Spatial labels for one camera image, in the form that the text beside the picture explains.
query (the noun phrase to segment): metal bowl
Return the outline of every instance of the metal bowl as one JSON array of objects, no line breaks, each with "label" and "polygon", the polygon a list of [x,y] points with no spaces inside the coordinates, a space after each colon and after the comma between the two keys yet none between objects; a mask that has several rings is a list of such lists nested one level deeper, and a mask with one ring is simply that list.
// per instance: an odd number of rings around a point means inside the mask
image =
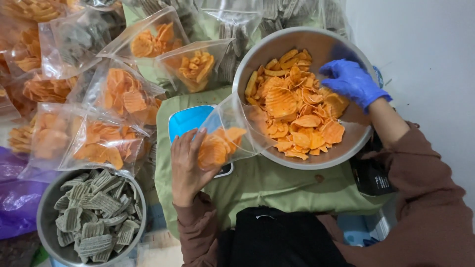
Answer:
[{"label": "metal bowl", "polygon": [[136,180],[130,180],[134,186],[137,188],[137,192],[140,195],[140,199],[142,200],[142,215],[143,220],[140,225],[139,232],[136,234],[135,238],[132,240],[132,243],[127,247],[127,249],[122,250],[120,253],[116,253],[115,251],[112,252],[111,257],[107,262],[104,263],[87,263],[84,264],[81,262],[81,259],[74,251],[73,245],[69,245],[66,247],[61,247],[58,243],[57,235],[56,235],[56,223],[55,220],[58,218],[59,211],[55,210],[53,207],[56,201],[61,197],[64,196],[66,191],[61,191],[59,188],[61,185],[73,178],[77,177],[78,175],[89,172],[90,170],[76,170],[71,172],[64,172],[59,175],[56,180],[54,180],[46,191],[44,192],[38,206],[37,212],[37,219],[36,225],[38,228],[38,235],[39,239],[41,240],[41,244],[45,247],[46,251],[57,261],[72,267],[84,267],[84,266],[110,266],[114,263],[118,263],[123,259],[130,251],[137,245],[142,236],[143,232],[145,231],[145,224],[147,218],[147,209],[145,204],[145,197],[143,195],[142,189],[140,185],[137,183]]},{"label": "metal bowl", "polygon": [[[291,49],[306,48],[313,58],[310,71],[318,74],[319,68],[332,60],[347,59],[358,62],[377,82],[376,74],[365,55],[347,39],[324,29],[294,27],[277,31],[255,45],[243,58],[237,68],[233,82],[233,92],[237,91],[245,103],[244,91],[253,71],[266,65],[273,58],[279,59]],[[333,146],[328,153],[312,156],[304,161],[285,157],[284,153],[271,147],[262,152],[266,158],[286,167],[300,170],[319,170],[338,165],[354,156],[369,140],[372,134],[369,118],[355,104],[351,103],[340,118],[345,126],[341,143]]]}]

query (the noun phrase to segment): purple plastic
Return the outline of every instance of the purple plastic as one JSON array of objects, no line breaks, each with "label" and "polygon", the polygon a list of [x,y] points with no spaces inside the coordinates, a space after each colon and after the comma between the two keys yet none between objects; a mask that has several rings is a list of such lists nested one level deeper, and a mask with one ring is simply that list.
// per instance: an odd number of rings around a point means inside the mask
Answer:
[{"label": "purple plastic", "polygon": [[[36,213],[47,183],[17,179],[28,160],[13,155],[0,146],[0,239],[36,231]],[[41,172],[45,181],[58,172]]]}]

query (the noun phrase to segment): blue digital scale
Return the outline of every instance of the blue digital scale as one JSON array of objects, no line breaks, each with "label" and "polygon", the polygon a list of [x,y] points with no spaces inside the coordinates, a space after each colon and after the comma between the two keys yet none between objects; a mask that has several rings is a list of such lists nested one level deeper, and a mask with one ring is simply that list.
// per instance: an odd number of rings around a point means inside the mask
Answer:
[{"label": "blue digital scale", "polygon": [[[170,144],[173,143],[175,136],[181,137],[187,131],[199,128],[215,107],[216,105],[200,105],[173,113],[168,119]],[[233,170],[233,163],[226,164],[214,178],[229,175]]]}]

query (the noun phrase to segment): hand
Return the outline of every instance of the hand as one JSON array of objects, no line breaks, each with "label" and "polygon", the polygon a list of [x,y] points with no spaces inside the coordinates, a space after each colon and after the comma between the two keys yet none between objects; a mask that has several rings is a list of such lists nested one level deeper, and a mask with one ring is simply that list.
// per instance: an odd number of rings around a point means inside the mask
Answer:
[{"label": "hand", "polygon": [[171,193],[173,203],[180,207],[191,206],[196,194],[221,170],[219,166],[203,171],[198,166],[198,153],[206,137],[206,129],[193,140],[197,131],[188,131],[180,138],[175,136],[171,145]]},{"label": "hand", "polygon": [[392,100],[388,92],[380,89],[356,62],[334,60],[323,65],[319,72],[330,77],[322,81],[323,86],[356,102],[365,113],[368,113],[368,106],[380,97],[388,102]]}]

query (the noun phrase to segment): bare hand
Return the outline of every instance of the bare hand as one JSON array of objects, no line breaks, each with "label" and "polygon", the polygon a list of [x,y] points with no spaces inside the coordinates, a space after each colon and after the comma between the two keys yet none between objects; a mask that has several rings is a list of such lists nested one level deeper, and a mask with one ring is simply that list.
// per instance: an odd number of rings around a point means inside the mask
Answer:
[{"label": "bare hand", "polygon": [[171,145],[171,193],[173,203],[180,207],[191,206],[196,194],[221,170],[221,166],[209,171],[198,166],[198,153],[206,130],[196,134],[197,131],[188,131],[180,138],[176,136]]}]

